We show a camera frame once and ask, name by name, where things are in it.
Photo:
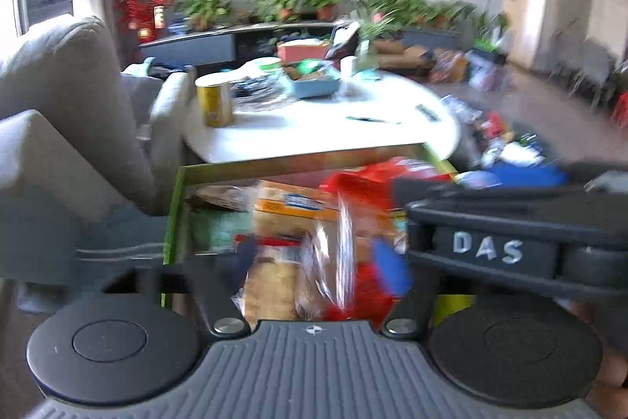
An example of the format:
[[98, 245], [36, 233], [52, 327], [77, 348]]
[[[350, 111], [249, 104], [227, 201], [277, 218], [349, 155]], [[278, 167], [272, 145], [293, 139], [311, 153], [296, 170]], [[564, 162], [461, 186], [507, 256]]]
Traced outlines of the red snack bag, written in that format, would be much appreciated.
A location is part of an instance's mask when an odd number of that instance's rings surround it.
[[[417, 159], [394, 157], [386, 162], [368, 165], [356, 170], [331, 174], [323, 182], [323, 190], [329, 194], [358, 199], [388, 212], [401, 213], [412, 202], [423, 199], [434, 184], [450, 183], [453, 177], [434, 165]], [[356, 315], [351, 320], [368, 320], [374, 326], [381, 323], [394, 304], [394, 299], [382, 289], [372, 258], [371, 243], [376, 238], [354, 234], [356, 238]], [[388, 242], [400, 253], [407, 252], [407, 219], [405, 233], [400, 242]]]

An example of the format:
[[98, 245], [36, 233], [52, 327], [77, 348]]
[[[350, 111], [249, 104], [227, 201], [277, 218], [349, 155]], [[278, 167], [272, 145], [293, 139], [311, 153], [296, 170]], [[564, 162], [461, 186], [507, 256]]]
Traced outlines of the long bread packet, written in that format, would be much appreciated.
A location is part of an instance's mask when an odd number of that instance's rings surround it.
[[237, 235], [238, 263], [247, 272], [238, 306], [253, 331], [264, 320], [298, 319], [296, 295], [301, 243], [296, 239]]

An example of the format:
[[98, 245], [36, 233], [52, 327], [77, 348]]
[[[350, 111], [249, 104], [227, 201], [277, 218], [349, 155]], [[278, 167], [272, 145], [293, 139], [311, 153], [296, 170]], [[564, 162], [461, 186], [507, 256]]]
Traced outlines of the clear cookie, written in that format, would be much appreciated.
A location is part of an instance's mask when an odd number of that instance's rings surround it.
[[346, 197], [333, 198], [332, 209], [322, 210], [305, 234], [300, 249], [300, 271], [295, 308], [303, 320], [356, 319], [356, 238], [351, 206]]

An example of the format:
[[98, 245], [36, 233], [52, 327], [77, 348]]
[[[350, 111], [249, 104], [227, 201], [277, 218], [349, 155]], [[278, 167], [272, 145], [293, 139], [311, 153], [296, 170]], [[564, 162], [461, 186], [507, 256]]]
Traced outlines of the orange bread packet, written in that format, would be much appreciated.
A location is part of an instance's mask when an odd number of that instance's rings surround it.
[[[381, 237], [400, 242], [405, 233], [401, 213], [359, 201], [343, 199], [348, 207], [354, 234], [367, 238]], [[315, 225], [334, 227], [340, 220], [340, 199], [320, 189], [271, 181], [257, 183], [252, 206], [253, 233], [262, 237], [300, 238], [313, 234]]]

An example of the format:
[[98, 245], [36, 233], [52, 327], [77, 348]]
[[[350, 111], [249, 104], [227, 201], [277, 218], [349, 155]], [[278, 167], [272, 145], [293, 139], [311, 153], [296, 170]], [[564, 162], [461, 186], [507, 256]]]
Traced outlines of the green cardboard box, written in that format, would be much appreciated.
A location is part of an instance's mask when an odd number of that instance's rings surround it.
[[184, 167], [172, 198], [165, 260], [172, 263], [196, 255], [234, 253], [237, 235], [255, 235], [251, 213], [260, 181], [324, 191], [323, 182], [333, 173], [383, 163], [394, 157], [424, 161], [455, 176], [449, 162], [437, 158], [423, 145], [335, 150]]

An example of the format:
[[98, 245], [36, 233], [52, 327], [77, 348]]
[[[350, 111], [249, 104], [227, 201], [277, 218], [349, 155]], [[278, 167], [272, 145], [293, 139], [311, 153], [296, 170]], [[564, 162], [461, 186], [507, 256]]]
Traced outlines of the dark round marble table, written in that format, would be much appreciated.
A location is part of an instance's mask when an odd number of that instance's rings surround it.
[[456, 170], [488, 170], [497, 164], [532, 168], [559, 162], [551, 145], [528, 125], [477, 102], [451, 95], [441, 101], [460, 125], [460, 143], [449, 157]]

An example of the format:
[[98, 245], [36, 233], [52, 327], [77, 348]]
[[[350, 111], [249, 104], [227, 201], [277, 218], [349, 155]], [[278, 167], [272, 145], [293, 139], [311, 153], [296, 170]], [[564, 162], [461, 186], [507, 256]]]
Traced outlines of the red stool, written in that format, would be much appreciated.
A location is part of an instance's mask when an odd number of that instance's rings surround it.
[[628, 93], [621, 93], [617, 98], [611, 115], [611, 121], [615, 128], [626, 129], [628, 126]]

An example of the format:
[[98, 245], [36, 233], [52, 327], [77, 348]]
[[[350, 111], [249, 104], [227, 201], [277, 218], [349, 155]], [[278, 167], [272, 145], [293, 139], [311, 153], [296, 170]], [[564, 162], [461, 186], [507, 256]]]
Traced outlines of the grey dining chair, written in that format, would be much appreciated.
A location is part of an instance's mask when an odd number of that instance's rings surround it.
[[595, 38], [582, 38], [563, 31], [556, 37], [556, 63], [551, 68], [549, 80], [564, 79], [567, 97], [571, 98], [582, 87], [592, 93], [591, 110], [601, 104], [608, 105], [614, 95], [613, 60], [605, 46]]

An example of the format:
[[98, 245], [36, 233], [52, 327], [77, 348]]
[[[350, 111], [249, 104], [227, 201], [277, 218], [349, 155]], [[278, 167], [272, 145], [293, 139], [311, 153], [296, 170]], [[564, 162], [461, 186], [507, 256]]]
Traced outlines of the grey sofa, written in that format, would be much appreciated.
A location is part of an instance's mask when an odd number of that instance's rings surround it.
[[44, 22], [2, 51], [2, 278], [68, 287], [160, 257], [195, 78], [121, 69], [94, 16]]

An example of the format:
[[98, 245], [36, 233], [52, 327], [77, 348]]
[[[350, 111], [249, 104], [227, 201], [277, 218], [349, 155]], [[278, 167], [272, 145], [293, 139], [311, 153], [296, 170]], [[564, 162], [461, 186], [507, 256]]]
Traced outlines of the black remote control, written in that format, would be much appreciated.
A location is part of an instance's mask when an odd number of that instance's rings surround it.
[[438, 117], [434, 111], [431, 111], [430, 108], [426, 107], [423, 104], [418, 104], [416, 106], [416, 110], [419, 111], [420, 114], [424, 115], [430, 122], [440, 122], [441, 119]]

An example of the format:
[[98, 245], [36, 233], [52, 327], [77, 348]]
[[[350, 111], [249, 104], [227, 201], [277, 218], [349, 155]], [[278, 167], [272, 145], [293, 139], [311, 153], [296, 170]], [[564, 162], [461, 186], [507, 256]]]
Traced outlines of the yellow canister white lid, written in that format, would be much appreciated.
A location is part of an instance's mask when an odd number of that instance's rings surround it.
[[210, 128], [224, 128], [233, 122], [230, 72], [202, 75], [195, 81], [202, 119]]

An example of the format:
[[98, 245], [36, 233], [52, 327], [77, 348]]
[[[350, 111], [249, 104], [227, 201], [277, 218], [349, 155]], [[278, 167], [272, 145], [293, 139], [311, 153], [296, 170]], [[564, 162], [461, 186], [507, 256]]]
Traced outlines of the black pen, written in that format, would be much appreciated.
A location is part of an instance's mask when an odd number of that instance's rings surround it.
[[358, 122], [370, 122], [370, 123], [384, 123], [385, 120], [372, 118], [372, 117], [360, 117], [360, 116], [347, 116], [347, 120], [358, 121]]

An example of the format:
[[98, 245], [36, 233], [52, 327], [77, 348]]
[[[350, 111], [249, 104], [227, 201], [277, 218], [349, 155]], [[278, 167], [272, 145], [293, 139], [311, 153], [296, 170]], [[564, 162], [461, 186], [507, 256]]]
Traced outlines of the white oval coffee table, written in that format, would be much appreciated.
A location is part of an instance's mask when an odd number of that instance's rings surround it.
[[[423, 104], [440, 117], [430, 122], [416, 110]], [[372, 117], [384, 123], [347, 120]], [[209, 128], [197, 100], [188, 104], [184, 140], [203, 162], [233, 163], [334, 150], [425, 145], [439, 159], [460, 143], [460, 125], [427, 87], [382, 72], [378, 80], [362, 73], [342, 81], [329, 99], [298, 100], [264, 112], [234, 113], [233, 123]]]

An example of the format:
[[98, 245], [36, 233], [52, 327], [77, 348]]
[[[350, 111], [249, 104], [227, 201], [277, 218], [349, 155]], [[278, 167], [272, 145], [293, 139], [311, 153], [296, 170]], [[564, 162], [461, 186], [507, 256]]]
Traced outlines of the blue grey tray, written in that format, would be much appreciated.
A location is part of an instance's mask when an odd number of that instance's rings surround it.
[[282, 66], [290, 94], [299, 100], [330, 97], [341, 84], [341, 74], [327, 60], [301, 60]]

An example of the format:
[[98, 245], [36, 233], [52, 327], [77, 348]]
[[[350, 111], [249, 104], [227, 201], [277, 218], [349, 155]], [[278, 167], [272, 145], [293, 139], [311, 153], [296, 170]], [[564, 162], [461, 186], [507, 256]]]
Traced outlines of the open cardboard box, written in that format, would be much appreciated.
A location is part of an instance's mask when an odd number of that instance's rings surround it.
[[378, 67], [392, 72], [415, 73], [431, 63], [428, 50], [422, 46], [406, 46], [401, 40], [376, 39], [372, 43]]

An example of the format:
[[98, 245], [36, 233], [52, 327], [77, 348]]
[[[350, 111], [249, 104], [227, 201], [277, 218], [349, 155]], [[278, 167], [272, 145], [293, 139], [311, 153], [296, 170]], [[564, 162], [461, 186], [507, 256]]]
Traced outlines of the red decorative plant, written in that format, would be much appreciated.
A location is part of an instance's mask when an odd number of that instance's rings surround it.
[[139, 44], [154, 42], [165, 29], [166, 9], [171, 9], [178, 0], [114, 0], [119, 24], [131, 32]]

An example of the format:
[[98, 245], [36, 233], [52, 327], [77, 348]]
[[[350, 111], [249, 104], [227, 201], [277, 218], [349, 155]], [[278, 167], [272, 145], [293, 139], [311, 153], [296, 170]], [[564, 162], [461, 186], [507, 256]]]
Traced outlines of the glass vase with plant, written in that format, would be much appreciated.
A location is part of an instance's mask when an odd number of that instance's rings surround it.
[[396, 22], [392, 14], [377, 13], [359, 20], [360, 42], [356, 49], [357, 71], [372, 71], [378, 68], [378, 52], [375, 41], [379, 36], [395, 29]]

